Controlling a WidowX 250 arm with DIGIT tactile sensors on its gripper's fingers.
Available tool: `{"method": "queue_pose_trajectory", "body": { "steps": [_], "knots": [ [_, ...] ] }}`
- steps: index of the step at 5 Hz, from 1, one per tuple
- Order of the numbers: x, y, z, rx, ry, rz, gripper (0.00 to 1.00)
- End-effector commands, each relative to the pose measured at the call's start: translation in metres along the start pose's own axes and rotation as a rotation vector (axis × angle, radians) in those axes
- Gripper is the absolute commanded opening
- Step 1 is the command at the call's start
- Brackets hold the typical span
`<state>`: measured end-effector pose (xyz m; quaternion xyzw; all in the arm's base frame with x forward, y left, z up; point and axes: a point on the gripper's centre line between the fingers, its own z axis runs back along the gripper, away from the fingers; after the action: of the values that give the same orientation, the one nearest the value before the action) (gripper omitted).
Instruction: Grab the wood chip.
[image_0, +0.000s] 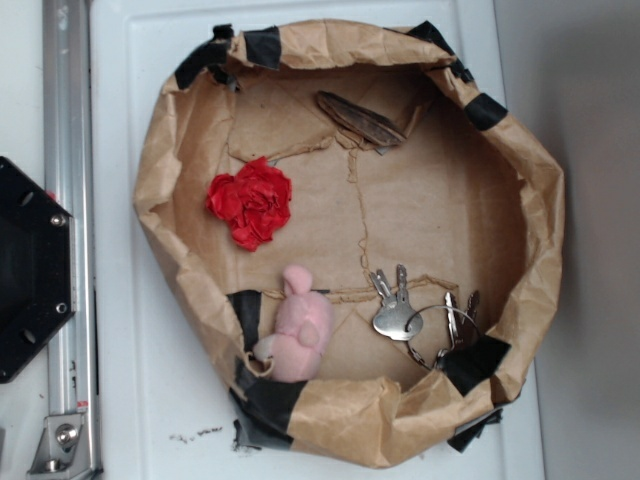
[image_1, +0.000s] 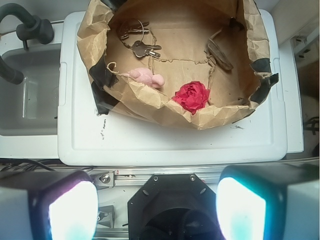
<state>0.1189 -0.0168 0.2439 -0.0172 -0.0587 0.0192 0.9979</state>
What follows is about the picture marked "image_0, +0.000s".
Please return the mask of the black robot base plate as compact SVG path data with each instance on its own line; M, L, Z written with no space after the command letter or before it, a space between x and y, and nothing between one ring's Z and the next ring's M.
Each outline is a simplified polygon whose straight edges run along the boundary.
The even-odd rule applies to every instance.
M1 159L1 382L13 381L74 313L72 216Z

